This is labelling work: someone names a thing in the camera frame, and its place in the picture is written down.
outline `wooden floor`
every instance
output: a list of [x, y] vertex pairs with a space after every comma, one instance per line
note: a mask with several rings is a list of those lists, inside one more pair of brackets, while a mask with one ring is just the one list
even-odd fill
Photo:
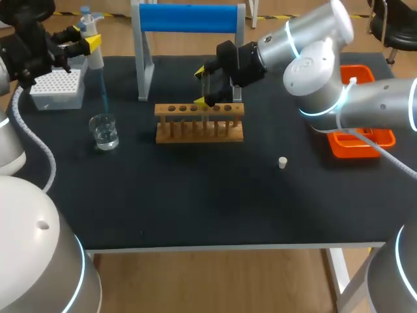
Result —
[[[63, 10], [74, 10], [58, 1]], [[92, 7], [107, 12], [128, 11], [128, 2], [93, 1]], [[210, 0], [193, 3], [212, 3]], [[302, 14], [324, 0], [261, 0], [260, 14]], [[222, 3], [236, 3], [224, 0]], [[345, 0], [352, 14], [367, 14], [365, 0]], [[48, 31], [58, 31], [77, 18], [54, 16], [45, 22]], [[246, 28], [245, 39], [281, 27], [285, 20], [258, 22]], [[353, 20], [355, 40], [345, 51], [378, 52], [381, 44], [365, 33], [366, 20]], [[106, 18], [99, 25], [104, 55], [133, 55], [129, 20]], [[0, 30], [0, 36], [10, 30]], [[149, 34], [154, 55], [214, 54], [228, 35]], [[397, 77], [417, 73], [417, 55], [400, 52], [393, 68]], [[5, 107], [10, 95], [0, 98]], [[352, 276], [367, 256], [366, 249], [344, 250]], [[107, 254], [100, 262], [103, 313], [244, 313], [244, 312], [335, 312], [331, 284], [320, 250], [268, 250], [234, 252], [181, 252], [152, 254]], [[362, 303], [356, 313], [369, 312]]]

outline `orange tray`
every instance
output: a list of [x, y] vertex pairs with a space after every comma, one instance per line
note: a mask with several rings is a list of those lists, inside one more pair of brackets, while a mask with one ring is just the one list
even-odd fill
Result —
[[[342, 65], [341, 79], [348, 84], [352, 77], [358, 78], [358, 83], [374, 82], [371, 70], [365, 65]], [[358, 128], [357, 132], [369, 138], [383, 149], [395, 145], [395, 136], [390, 129]], [[327, 134], [333, 154], [338, 158], [378, 158], [381, 154], [351, 134], [333, 132]]]

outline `glass beaker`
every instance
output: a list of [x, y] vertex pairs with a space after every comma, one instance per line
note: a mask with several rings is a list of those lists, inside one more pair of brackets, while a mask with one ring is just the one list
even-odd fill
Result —
[[93, 133], [97, 148], [108, 151], [116, 148], [119, 137], [116, 130], [116, 120], [112, 114], [99, 114], [90, 119], [90, 131]]

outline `black chair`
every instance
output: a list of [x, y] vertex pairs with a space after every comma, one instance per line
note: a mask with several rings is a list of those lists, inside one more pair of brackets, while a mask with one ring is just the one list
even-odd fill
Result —
[[385, 47], [391, 48], [390, 65], [398, 50], [417, 51], [417, 12], [401, 0], [367, 0], [371, 7], [367, 30]]

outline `white cable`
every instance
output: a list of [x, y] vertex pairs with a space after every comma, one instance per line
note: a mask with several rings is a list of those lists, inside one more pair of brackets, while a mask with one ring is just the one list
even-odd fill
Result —
[[405, 173], [409, 174], [412, 178], [417, 179], [417, 172], [415, 172], [413, 169], [402, 163], [402, 161], [398, 160], [394, 155], [389, 153], [387, 150], [384, 150], [380, 146], [378, 146], [375, 142], [372, 140], [366, 138], [365, 136], [357, 133], [354, 129], [348, 129], [348, 132], [354, 136], [356, 136], [358, 139], [362, 140], [363, 142], [366, 142], [368, 145], [373, 147], [375, 150], [377, 150], [380, 154], [382, 154], [384, 157], [386, 157], [389, 161], [394, 163], [400, 170], [403, 170]]
[[[352, 78], [351, 78], [351, 83], [349, 84], [348, 88], [351, 87], [351, 85], [353, 85], [354, 83], [356, 83], [356, 81], [353, 81]], [[386, 157], [389, 161], [394, 163], [394, 165], [396, 165], [400, 170], [404, 171], [405, 173], [410, 175], [412, 178], [417, 179], [417, 172], [416, 171], [414, 171], [412, 168], [410, 168], [407, 165], [405, 165], [404, 163], [402, 163], [402, 161], [398, 160], [394, 155], [392, 155], [388, 151], [381, 148], [375, 142], [373, 142], [369, 138], [359, 134], [357, 131], [355, 131], [355, 129], [351, 129], [351, 128], [350, 129], [343, 129], [342, 126], [341, 126], [341, 123], [340, 123], [341, 109], [342, 109], [343, 105], [344, 105], [344, 103], [341, 103], [341, 106], [338, 108], [338, 112], [336, 114], [336, 124], [338, 126], [338, 130], [340, 130], [342, 132], [347, 132], [349, 134], [352, 134], [353, 136], [356, 136], [359, 140], [362, 140], [363, 142], [367, 143], [372, 148], [377, 150], [381, 155]]]
[[35, 133], [26, 125], [25, 121], [20, 116], [19, 98], [22, 92], [23, 89], [21, 87], [18, 87], [13, 95], [12, 113], [20, 128], [41, 148], [41, 150], [43, 150], [43, 152], [45, 152], [50, 162], [50, 178], [48, 179], [48, 182], [46, 183], [45, 187], [42, 189], [43, 192], [47, 193], [55, 179], [55, 175], [57, 173], [57, 163], [55, 161], [55, 157], [53, 156], [51, 149], [41, 139], [39, 139], [37, 135], [35, 135]]

